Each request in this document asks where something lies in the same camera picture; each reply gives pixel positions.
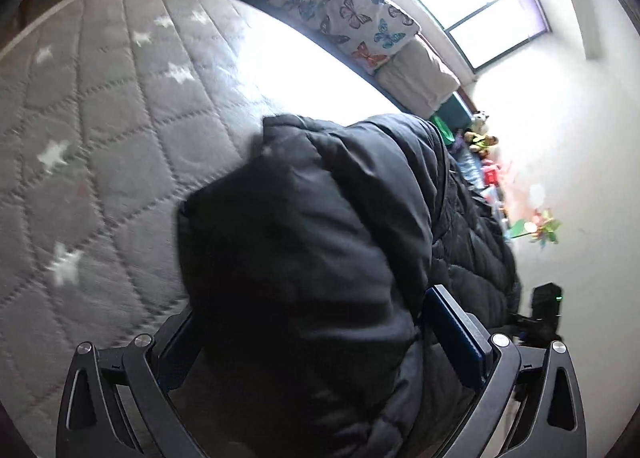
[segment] black device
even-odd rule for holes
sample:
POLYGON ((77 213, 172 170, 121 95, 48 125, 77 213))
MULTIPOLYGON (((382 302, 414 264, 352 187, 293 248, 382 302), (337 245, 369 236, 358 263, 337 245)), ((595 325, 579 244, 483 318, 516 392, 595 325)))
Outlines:
POLYGON ((546 323, 554 332, 560 324, 562 288, 555 283, 536 287, 531 296, 531 317, 546 323))
MULTIPOLYGON (((536 304, 546 304, 552 290, 539 292, 536 304)), ((549 309, 540 306, 536 311, 549 309)), ((499 456, 586 456, 580 391, 564 343, 554 340, 545 348, 516 346, 502 333, 491 335, 441 285, 427 290, 423 312, 461 382, 477 393, 437 458, 479 457, 516 387, 523 402, 499 456)), ((155 335, 140 333, 122 348, 102 350, 91 342, 81 343, 66 377, 56 457, 143 456, 116 388, 123 385, 130 387, 164 458, 207 458, 167 396, 180 387, 200 352, 198 333, 187 308, 169 317, 155 335)))

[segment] black puffer jacket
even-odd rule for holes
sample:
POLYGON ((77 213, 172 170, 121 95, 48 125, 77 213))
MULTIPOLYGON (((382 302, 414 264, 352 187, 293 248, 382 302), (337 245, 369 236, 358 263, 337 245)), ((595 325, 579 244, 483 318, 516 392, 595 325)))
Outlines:
POLYGON ((489 329, 520 294, 489 207, 407 114, 266 118, 261 153, 181 206, 178 247, 220 422, 259 458, 415 456, 468 398, 424 291, 489 329))

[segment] red toy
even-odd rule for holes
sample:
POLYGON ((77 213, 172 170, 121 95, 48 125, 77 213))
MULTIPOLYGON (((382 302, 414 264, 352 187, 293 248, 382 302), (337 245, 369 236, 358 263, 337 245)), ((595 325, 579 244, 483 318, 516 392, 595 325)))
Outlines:
POLYGON ((484 176, 485 185, 500 186, 500 179, 498 174, 500 173, 500 165, 496 162, 484 159, 482 160, 482 175, 484 176))

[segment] mattress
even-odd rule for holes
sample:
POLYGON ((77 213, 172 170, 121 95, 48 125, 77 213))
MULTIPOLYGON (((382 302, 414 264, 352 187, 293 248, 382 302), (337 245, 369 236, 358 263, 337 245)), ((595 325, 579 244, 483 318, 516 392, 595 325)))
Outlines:
MULTIPOLYGON (((175 206, 250 158, 262 117, 398 111, 237 0, 65 0, 0 53, 0 106, 0 401, 40 458, 76 346, 186 304, 175 206)), ((178 409, 206 432, 188 382, 178 409)))

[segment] window frame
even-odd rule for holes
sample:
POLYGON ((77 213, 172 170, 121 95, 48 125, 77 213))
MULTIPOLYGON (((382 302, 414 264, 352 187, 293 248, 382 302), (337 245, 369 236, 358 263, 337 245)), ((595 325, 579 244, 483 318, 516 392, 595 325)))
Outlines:
POLYGON ((489 65, 493 64, 494 62, 498 62, 499 60, 505 58, 507 55, 512 54, 514 51, 516 51, 517 49, 520 49, 521 47, 525 46, 526 44, 529 44, 531 41, 533 41, 534 39, 537 39, 538 37, 544 35, 545 33, 549 33, 551 31, 551 27, 549 25, 549 22, 546 18, 545 15, 545 11, 542 8, 542 5, 540 4, 540 0, 534 0, 536 3, 536 6, 538 7, 538 11, 540 12, 540 17, 542 18, 542 21, 545 25, 545 29, 542 30, 541 32, 538 32, 534 35, 532 35, 531 37, 526 38, 524 41, 521 41, 518 44, 515 44, 514 46, 512 46, 511 48, 503 51, 501 54, 498 54, 497 56, 493 57, 492 59, 489 59, 487 62, 484 62, 483 64, 481 64, 480 66, 478 66, 477 68, 475 68, 471 62, 469 61, 468 57, 466 57, 466 54, 463 52, 462 48, 460 47, 460 45, 458 44, 458 42, 453 38, 453 35, 451 35, 451 32, 453 30, 455 30, 455 28, 459 27, 460 25, 463 25, 465 22, 467 22, 469 19, 472 19, 473 17, 475 17, 476 15, 482 13, 484 10, 491 8, 491 6, 493 6, 494 4, 496 4, 497 2, 500 2, 501 0, 493 0, 490 1, 488 3, 486 3, 484 6, 482 6, 482 8, 479 8, 477 10, 475 10, 474 12, 472 12, 471 14, 467 15, 466 17, 460 19, 460 21, 453 23, 450 27, 445 28, 440 21, 437 19, 437 17, 431 12, 431 10, 429 10, 428 6, 425 5, 425 3, 423 2, 423 0, 416 0, 418 1, 418 3, 420 3, 420 5, 422 6, 422 8, 424 9, 425 12, 427 12, 427 14, 430 15, 430 17, 437 23, 437 25, 440 27, 440 29, 444 32, 444 34, 447 36, 447 38, 449 39, 449 41, 451 41, 451 43, 456 47, 456 50, 458 51, 458 53, 460 54, 460 56, 462 56, 463 59, 465 59, 466 65, 469 67, 469 69, 472 71, 472 73, 474 75, 476 75, 478 72, 480 72, 481 70, 487 68, 489 65))

